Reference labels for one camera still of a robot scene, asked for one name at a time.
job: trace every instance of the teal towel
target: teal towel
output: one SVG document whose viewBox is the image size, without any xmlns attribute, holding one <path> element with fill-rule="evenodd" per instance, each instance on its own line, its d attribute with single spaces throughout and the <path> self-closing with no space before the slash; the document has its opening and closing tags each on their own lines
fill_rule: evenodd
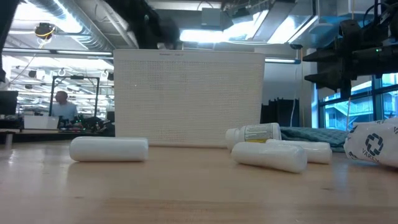
<svg viewBox="0 0 398 224">
<path fill-rule="evenodd" d="M 328 142 L 333 152 L 344 152 L 348 133 L 337 129 L 280 127 L 282 140 Z"/>
</svg>

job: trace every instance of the man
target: man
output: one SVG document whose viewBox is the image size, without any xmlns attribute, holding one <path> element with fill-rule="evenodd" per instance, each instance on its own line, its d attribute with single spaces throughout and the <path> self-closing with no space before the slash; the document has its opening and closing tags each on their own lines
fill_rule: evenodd
<svg viewBox="0 0 398 224">
<path fill-rule="evenodd" d="M 62 119 L 68 119 L 69 122 L 73 121 L 77 117 L 77 107 L 73 103 L 69 103 L 68 93 L 64 91 L 58 91 L 55 95 L 55 99 L 58 103 L 52 105 L 52 116 L 59 117 Z"/>
</svg>

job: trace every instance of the yellow label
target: yellow label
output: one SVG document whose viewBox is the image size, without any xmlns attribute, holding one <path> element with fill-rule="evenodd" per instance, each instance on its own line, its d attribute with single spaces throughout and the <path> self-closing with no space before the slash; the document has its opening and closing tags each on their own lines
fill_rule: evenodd
<svg viewBox="0 0 398 224">
<path fill-rule="evenodd" d="M 246 140 L 246 142 L 258 142 L 258 143 L 266 143 L 268 139 L 250 139 Z"/>
</svg>

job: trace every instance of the wooden table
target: wooden table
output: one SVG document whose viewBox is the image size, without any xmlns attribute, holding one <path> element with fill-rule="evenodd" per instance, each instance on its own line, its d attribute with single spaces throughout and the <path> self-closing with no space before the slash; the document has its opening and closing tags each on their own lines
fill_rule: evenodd
<svg viewBox="0 0 398 224">
<path fill-rule="evenodd" d="M 78 163 L 68 142 L 0 151 L 0 223 L 398 223 L 398 170 L 333 156 L 303 174 L 222 149 L 150 148 L 140 163 Z"/>
</svg>

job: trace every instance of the perforated panel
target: perforated panel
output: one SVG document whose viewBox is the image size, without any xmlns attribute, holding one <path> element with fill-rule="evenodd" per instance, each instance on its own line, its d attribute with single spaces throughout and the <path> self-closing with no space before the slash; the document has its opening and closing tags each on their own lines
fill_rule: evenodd
<svg viewBox="0 0 398 224">
<path fill-rule="evenodd" d="M 117 137 L 225 147 L 225 131 L 258 124 L 263 54 L 115 50 Z"/>
</svg>

